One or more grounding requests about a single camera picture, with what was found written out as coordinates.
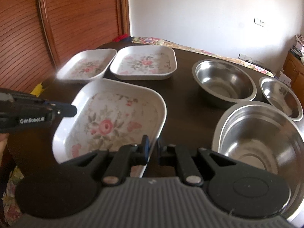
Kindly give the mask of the person left hand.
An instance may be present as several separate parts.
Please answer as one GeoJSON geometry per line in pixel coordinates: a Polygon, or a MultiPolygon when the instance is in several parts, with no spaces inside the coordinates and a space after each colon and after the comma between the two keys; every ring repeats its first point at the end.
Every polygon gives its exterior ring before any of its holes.
{"type": "Polygon", "coordinates": [[[4,150],[8,142],[9,133],[0,134],[0,164],[2,163],[4,150]]]}

